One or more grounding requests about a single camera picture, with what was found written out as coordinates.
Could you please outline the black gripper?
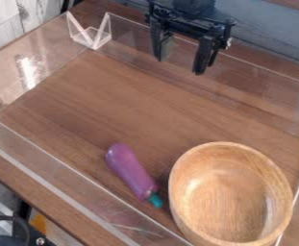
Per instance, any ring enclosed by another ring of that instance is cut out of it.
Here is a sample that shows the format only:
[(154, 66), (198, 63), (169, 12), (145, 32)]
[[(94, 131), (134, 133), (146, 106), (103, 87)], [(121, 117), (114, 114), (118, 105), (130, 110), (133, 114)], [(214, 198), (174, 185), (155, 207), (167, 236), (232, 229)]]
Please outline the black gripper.
[(174, 33), (200, 39), (193, 72), (202, 75), (210, 64), (216, 39), (220, 49), (232, 45), (236, 20), (217, 9), (217, 0), (149, 0), (147, 22), (153, 53), (163, 62), (171, 53)]

